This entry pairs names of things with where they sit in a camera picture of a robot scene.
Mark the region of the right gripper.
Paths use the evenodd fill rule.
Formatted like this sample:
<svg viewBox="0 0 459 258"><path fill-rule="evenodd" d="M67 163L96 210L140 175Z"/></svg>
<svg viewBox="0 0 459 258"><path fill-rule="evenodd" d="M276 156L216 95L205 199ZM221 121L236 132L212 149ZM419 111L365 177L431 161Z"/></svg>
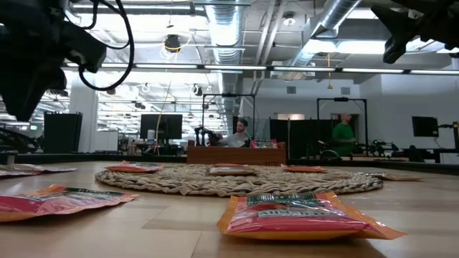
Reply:
<svg viewBox="0 0 459 258"><path fill-rule="evenodd" d="M387 64L395 63L406 52L406 45L414 37L423 37L425 26L433 8L433 1L421 0L396 0L408 9L420 12L418 17L410 17L409 12L394 11L380 5L373 5L372 12L378 17L383 25L389 30L391 37L386 41L383 54L383 62Z"/></svg>

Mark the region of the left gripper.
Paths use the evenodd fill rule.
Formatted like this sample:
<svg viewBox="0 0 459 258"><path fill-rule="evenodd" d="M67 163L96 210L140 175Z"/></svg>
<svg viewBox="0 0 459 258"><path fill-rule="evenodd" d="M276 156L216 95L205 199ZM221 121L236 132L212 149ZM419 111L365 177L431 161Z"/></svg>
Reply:
<svg viewBox="0 0 459 258"><path fill-rule="evenodd" d="M61 36L61 24L1 25L1 97L17 121L30 120L46 91L66 88Z"/></svg>

